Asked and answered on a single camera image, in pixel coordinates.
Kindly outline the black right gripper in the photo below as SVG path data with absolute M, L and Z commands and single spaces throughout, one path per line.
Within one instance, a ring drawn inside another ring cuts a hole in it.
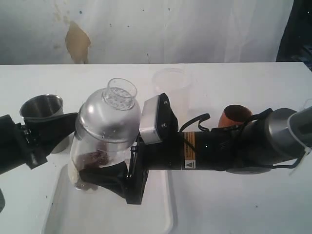
M 148 173 L 154 170 L 183 168 L 183 136 L 170 134 L 164 141 L 145 144 L 141 136 L 132 146 L 129 171 L 125 162 L 103 168 L 85 168 L 79 172 L 82 181 L 108 189 L 125 198 L 127 204 L 141 204 Z

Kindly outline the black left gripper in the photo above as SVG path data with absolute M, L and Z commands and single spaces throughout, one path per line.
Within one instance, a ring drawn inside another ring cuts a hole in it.
M 47 163 L 47 156 L 64 151 L 75 131 L 77 113 L 51 117 L 26 117 L 16 124 L 9 115 L 0 117 L 0 173 L 23 164 L 30 169 Z

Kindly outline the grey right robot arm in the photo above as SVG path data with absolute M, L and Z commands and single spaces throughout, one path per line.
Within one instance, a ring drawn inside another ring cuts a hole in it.
M 312 150 L 312 110 L 267 109 L 243 124 L 197 132 L 178 129 L 170 107 L 153 116 L 164 131 L 160 142 L 149 143 L 143 134 L 131 147 L 130 163 L 104 168 L 88 166 L 79 173 L 84 182 L 101 186 L 124 198 L 142 203 L 151 170 L 226 171 L 260 174 L 272 169 L 294 169 Z

